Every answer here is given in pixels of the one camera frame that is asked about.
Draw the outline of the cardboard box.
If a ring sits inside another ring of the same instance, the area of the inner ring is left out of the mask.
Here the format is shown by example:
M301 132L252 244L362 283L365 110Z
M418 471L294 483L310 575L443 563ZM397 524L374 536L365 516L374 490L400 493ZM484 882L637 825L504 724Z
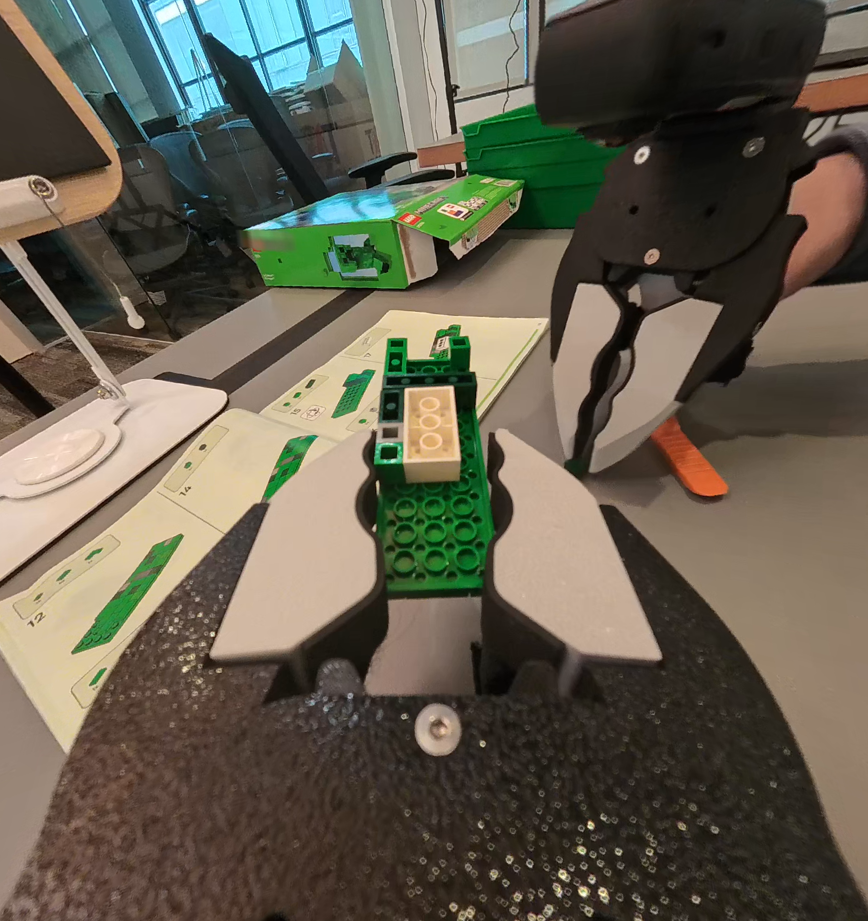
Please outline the cardboard box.
M299 136L373 122L363 67L346 42L335 62L311 60L305 80L290 91L289 107Z

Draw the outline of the black office chair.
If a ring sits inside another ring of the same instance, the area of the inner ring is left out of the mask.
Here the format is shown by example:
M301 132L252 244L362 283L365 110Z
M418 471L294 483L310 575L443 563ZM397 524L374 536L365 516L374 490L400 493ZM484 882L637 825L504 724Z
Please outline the black office chair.
M409 186L456 178L454 170L446 167L424 168L409 172L400 178L383 181L386 172L394 167L416 161L416 152L398 152L377 156L358 167L348 170L348 178L363 180L367 189L378 186Z

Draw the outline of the black monitor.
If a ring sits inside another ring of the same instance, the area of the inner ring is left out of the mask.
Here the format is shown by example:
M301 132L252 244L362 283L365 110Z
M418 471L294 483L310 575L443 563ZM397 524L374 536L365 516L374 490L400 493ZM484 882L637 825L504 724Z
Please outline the black monitor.
M201 42L222 81L225 98L236 112L252 122L302 202L313 204L329 198L332 192L277 109L251 61L210 33L205 33Z

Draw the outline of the white lamp base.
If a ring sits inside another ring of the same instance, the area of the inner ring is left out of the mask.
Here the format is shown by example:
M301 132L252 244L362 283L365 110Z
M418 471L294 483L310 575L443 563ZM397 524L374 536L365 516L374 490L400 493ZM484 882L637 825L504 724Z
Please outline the white lamp base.
M58 219L57 188L0 181L0 248L90 365L100 396L0 455L0 582L221 412L224 390L164 379L125 385L32 266L12 231Z

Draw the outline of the person's right hand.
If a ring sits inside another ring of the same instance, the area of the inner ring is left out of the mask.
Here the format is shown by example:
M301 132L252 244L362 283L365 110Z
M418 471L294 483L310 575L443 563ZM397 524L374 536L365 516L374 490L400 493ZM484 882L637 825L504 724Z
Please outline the person's right hand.
M822 279L844 258L857 236L867 200L867 180L852 153L819 159L793 186L789 213L807 226L790 254L782 298Z

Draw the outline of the green plastic bin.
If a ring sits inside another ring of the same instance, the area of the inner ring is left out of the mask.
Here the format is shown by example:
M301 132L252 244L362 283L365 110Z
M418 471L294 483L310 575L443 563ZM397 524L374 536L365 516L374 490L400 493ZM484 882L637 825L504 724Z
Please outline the green plastic bin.
M498 175L529 167L551 167L561 164L606 161L620 154L623 146L604 146L579 134L518 144L495 144L467 148L465 161L475 173Z
M520 179L520 206L507 228L573 228L592 207L611 159L542 167L468 167L471 174L500 179Z
M566 127L546 125L541 121L533 104L511 109L462 127L464 144L468 151L492 146L518 145L573 136L584 138Z

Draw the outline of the grey office chair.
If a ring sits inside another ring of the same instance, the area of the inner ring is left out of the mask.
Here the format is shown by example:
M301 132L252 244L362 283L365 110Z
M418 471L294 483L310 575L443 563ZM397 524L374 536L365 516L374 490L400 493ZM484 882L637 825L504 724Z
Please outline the grey office chair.
M294 210L286 173L250 121L225 123L199 143L212 190L234 225L248 228Z
M202 149L198 138L197 132L185 128L152 137L151 146L164 156L177 198L188 212L194 212L190 216L202 230L215 231L221 214L210 196L209 180L199 162Z

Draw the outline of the orange brick separator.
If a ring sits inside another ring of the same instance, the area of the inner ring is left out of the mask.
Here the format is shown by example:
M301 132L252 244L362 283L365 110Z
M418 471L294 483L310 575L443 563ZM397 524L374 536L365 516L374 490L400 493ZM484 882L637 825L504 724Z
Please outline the orange brick separator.
M727 483L682 430L676 416L661 423L650 440L687 493L706 500L727 496Z

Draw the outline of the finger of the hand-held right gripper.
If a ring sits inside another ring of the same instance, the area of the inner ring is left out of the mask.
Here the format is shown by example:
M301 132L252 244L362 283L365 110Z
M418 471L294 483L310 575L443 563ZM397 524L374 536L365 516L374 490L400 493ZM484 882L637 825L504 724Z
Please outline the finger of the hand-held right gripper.
M590 342L612 356L601 373L590 431L589 472L639 447L680 403L677 394L722 306L681 293L675 278L641 275L622 306L599 285L587 287Z
M568 460L609 468L630 451L621 447L639 427L632 334L615 344L636 309L626 291L577 286L553 364L555 417Z

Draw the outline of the green toy brick box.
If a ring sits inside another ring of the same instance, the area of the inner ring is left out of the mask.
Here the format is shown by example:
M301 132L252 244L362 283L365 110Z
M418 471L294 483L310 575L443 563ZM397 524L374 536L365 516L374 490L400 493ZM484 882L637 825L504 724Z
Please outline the green toy brick box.
M466 175L340 192L245 232L269 286L403 290L485 242L521 179Z

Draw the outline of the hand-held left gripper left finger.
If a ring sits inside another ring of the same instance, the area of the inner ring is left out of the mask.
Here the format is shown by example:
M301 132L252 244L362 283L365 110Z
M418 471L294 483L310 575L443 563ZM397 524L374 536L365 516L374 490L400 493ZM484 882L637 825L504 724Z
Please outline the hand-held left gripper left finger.
M275 664L269 697L311 694L332 660L365 678L386 638L374 449L374 432L351 435L267 503L210 658Z

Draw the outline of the dark panel with wooden rim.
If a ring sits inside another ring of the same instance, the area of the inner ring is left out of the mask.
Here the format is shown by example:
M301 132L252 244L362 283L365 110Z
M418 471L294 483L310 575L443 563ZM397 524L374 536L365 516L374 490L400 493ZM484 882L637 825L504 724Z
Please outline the dark panel with wooden rim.
M0 2L0 245L79 224L122 169L93 108L15 2Z

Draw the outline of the grey desk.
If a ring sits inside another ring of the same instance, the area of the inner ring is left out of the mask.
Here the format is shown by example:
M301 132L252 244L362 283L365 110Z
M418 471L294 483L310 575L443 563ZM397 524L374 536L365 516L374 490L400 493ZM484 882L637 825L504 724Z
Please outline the grey desk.
M257 411L391 309L548 316L570 231L506 231L451 270L377 292L263 373L231 406ZM131 368L215 378L335 294L272 289ZM837 844L868 900L868 283L783 301L745 372L701 390L684 431L729 485L693 500L653 446L588 486L616 505L744 646L792 728ZM182 449L0 587L27 588L118 519ZM0 910L41 828L64 753L0 655Z

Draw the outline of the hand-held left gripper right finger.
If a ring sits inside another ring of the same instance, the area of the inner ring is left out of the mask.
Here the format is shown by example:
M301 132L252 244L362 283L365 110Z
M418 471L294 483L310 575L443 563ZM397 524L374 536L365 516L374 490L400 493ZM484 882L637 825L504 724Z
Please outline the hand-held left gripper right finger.
M504 673L543 662L564 697L592 665L658 666L661 648L591 492L507 429L488 436L487 478L484 655Z

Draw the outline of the building instruction booklet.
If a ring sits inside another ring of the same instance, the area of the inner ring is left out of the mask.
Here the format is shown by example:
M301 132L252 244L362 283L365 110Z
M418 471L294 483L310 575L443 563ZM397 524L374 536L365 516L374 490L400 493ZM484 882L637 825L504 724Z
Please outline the building instruction booklet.
M27 590L0 601L0 654L64 752L133 635L255 503L375 426L389 338L413 359L471 343L481 418L543 337L546 318L390 310L259 413L230 409L136 506Z

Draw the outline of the black table leg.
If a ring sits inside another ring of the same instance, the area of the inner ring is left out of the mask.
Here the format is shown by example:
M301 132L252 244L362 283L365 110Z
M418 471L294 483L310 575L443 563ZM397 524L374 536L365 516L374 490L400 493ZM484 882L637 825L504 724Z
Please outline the black table leg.
M0 385L34 417L51 413L54 406L0 354Z

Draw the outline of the white building brick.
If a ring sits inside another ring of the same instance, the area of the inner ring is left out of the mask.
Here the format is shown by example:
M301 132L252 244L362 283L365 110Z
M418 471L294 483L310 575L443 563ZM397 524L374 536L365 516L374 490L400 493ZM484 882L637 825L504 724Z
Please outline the white building brick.
M406 388L404 396L404 481L409 485L459 483L463 450L455 386L417 385Z

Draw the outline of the green brick model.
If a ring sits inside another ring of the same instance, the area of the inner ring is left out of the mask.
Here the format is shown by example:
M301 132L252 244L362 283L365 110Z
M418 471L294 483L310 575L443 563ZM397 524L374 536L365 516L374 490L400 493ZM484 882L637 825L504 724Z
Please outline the green brick model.
M417 385L455 386L462 478L456 484L404 481L404 393ZM378 483L376 534L392 600L479 595L494 536L486 456L476 413L471 344L459 325L435 335L427 356L412 358L405 337L387 341L373 463Z

